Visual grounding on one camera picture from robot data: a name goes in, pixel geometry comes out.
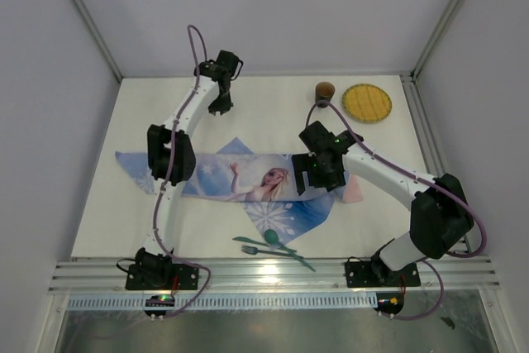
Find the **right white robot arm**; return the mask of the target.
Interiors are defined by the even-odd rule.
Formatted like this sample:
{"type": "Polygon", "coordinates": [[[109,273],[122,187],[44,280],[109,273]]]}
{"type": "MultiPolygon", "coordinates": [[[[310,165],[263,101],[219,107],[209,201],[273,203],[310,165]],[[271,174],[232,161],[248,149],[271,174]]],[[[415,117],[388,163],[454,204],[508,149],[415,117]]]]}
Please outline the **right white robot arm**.
{"type": "Polygon", "coordinates": [[[438,260],[474,227],[460,181],[451,174],[435,177],[397,166],[377,155],[351,131],[334,135],[313,122],[299,135],[307,153],[292,158],[296,189],[330,192],[346,185],[346,173],[367,180],[410,212],[408,232],[378,249],[369,260],[370,274],[381,286],[396,283],[404,269],[422,259],[438,260]]]}

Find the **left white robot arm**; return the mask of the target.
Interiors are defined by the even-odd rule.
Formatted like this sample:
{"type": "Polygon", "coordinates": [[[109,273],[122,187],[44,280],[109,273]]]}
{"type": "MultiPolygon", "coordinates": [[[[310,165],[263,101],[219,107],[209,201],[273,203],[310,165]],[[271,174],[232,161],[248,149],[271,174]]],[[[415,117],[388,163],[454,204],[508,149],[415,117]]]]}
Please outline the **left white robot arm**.
{"type": "Polygon", "coordinates": [[[233,106],[231,82],[237,79],[243,61],[222,50],[214,60],[205,60],[195,72],[195,84],[174,113],[161,125],[147,131],[148,166],[159,192],[152,226],[143,248],[153,255],[170,255],[174,249],[177,210],[185,182],[192,176],[196,157],[191,137],[208,113],[229,112],[233,106]]]}

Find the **blue pink Elsa cloth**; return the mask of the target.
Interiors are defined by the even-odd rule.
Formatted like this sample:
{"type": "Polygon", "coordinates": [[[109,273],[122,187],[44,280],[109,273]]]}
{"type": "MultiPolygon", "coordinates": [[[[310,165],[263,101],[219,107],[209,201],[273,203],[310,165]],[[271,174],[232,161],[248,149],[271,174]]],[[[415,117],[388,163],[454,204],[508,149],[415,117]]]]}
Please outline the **blue pink Elsa cloth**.
{"type": "Polygon", "coordinates": [[[334,203],[359,203],[364,197],[357,178],[344,173],[346,185],[330,192],[307,187],[298,194],[291,155],[255,154],[243,142],[233,139],[218,152],[198,153],[189,180],[178,188],[167,187],[157,215],[157,227],[176,227],[169,214],[178,208],[169,204],[175,197],[240,203],[259,234],[272,229],[287,244],[321,225],[334,203]]]}

